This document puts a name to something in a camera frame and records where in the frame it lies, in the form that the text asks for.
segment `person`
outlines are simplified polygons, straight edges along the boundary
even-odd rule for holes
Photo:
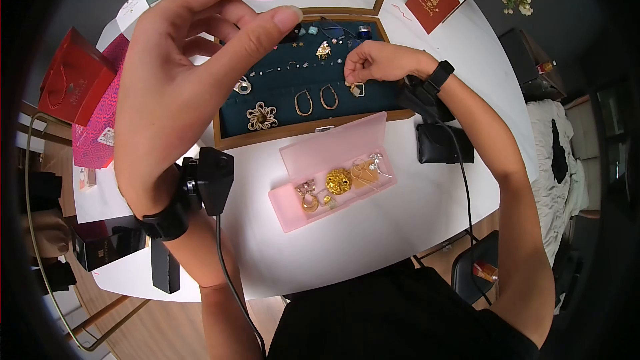
[[[196,143],[240,77],[301,19],[297,7],[256,14],[242,0],[163,0],[140,17],[122,72],[114,161],[118,187],[138,218],[167,206],[178,177],[172,164]],[[196,54],[211,58],[194,66],[189,57]],[[420,50],[366,41],[348,54],[344,77],[350,83],[427,78],[437,63]],[[554,281],[524,162],[507,125],[459,78],[450,76],[439,97],[500,186],[499,297],[476,311],[432,268],[384,268],[296,295],[269,358],[536,356],[553,317]],[[204,211],[190,214],[188,230],[165,244],[200,285],[211,358],[260,357],[225,283],[213,219]],[[224,235],[221,244],[243,297]]]

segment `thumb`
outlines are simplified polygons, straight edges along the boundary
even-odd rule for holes
[[[372,67],[355,70],[347,76],[345,81],[350,84],[354,84],[356,82],[366,82],[368,80],[374,80],[375,77],[373,77],[373,71],[371,69]]]
[[[302,10],[295,6],[279,6],[259,14],[203,64],[203,74],[218,82],[229,80],[235,84],[290,33],[302,16]]]

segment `small blue jar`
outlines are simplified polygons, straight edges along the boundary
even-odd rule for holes
[[[368,25],[359,26],[358,37],[363,40],[373,39],[373,35],[371,34],[371,27]]]

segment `black shirt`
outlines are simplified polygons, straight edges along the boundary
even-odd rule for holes
[[[393,266],[295,293],[269,359],[535,359],[537,346],[466,303],[433,268]]]

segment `jewelry display box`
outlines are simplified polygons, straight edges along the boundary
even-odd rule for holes
[[[397,179],[383,145],[387,120],[387,113],[380,112],[280,148],[289,182],[269,191],[269,200],[284,232],[323,219],[396,184]],[[312,212],[304,210],[303,196],[296,191],[300,184],[314,180],[315,189],[311,195],[322,201],[328,173],[336,169],[349,170],[354,164],[372,162],[372,155],[380,158],[377,163],[380,172],[371,171],[377,174],[376,182],[357,187],[352,177],[351,188],[347,192],[331,195],[336,206],[318,206]],[[359,168],[361,175],[370,179],[368,175],[371,174],[367,174],[365,168],[368,170],[368,167]],[[309,202],[311,195],[306,195],[306,202]]]
[[[389,42],[377,17],[383,1],[375,0],[372,9],[302,7],[301,25],[306,33],[294,43],[279,44],[249,69],[237,85],[239,92],[233,90],[214,116],[216,148],[227,150],[322,131],[379,112],[386,112],[388,121],[413,116],[396,103],[398,82],[370,80],[364,84],[363,96],[352,92],[344,81],[344,61],[355,43],[349,42],[353,36],[345,31],[343,38],[333,42],[323,32],[329,30],[321,29],[324,18],[356,35],[359,27],[368,27],[372,40]],[[321,48],[326,52],[327,47],[331,52],[324,58]],[[246,82],[250,84],[247,93]],[[259,121],[267,122],[267,129],[256,129]]]

